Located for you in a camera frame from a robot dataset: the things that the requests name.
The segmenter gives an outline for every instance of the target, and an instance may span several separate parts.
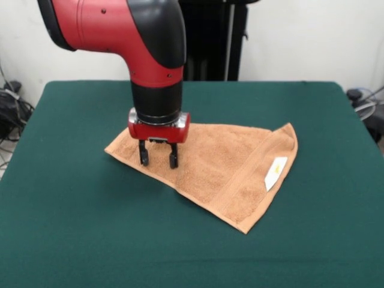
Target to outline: green felt surface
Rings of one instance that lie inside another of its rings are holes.
[[[249,234],[104,153],[129,82],[54,82],[0,183],[0,287],[384,287],[384,161],[338,85],[184,91],[193,122],[296,130]]]

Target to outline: towel label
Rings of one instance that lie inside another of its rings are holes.
[[[281,173],[284,170],[285,165],[287,164],[287,161],[288,157],[275,158],[264,180],[267,192],[276,184],[277,180],[279,179]]]

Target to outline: floor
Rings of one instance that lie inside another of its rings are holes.
[[[7,168],[6,163],[11,160],[12,152],[14,151],[15,147],[15,143],[8,141],[4,141],[0,145],[0,179],[3,176],[5,169]]]

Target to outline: brown towel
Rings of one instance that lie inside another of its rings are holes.
[[[191,124],[187,141],[179,145],[175,170],[169,168],[169,145],[146,146],[148,167],[140,165],[138,141],[128,129],[105,151],[247,234],[280,189],[296,158],[298,141],[291,124],[276,131]]]

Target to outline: white wall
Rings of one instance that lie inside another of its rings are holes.
[[[128,79],[116,55],[68,52],[50,40],[36,0],[0,0],[0,59],[34,104],[51,80]],[[383,0],[261,0],[250,5],[241,80],[384,84]]]
[[[261,0],[250,5],[243,80],[384,84],[383,0]]]

